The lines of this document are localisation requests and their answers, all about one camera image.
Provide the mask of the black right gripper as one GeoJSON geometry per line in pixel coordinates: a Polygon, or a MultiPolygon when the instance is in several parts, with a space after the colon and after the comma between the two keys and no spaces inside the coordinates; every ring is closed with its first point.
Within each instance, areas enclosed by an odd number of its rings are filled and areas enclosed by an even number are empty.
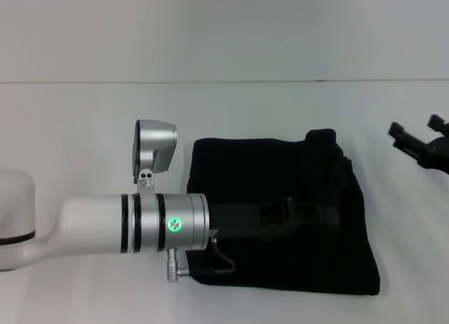
{"type": "Polygon", "coordinates": [[[422,168],[449,170],[449,121],[432,114],[427,126],[442,134],[442,137],[424,143],[407,133],[403,126],[393,122],[389,129],[389,135],[394,138],[393,146],[417,160],[422,168]]]}

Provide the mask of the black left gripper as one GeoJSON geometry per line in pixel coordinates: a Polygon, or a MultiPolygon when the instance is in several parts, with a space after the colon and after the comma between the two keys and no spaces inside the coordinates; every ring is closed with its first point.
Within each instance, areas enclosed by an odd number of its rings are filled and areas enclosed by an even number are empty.
{"type": "Polygon", "coordinates": [[[263,203],[210,203],[210,227],[219,238],[273,241],[291,234],[295,223],[337,231],[337,207],[294,203],[285,198],[263,203]]]}

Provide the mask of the black shirt with FREE print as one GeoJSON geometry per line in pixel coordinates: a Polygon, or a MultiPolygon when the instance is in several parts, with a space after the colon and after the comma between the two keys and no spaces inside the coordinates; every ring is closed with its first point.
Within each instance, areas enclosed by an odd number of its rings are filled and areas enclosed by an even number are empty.
{"type": "Polygon", "coordinates": [[[334,235],[304,230],[278,241],[221,240],[216,247],[189,251],[195,281],[343,295],[379,293],[380,274],[366,231],[363,193],[334,130],[312,130],[298,142],[197,140],[187,191],[218,203],[294,197],[340,211],[334,235]]]}

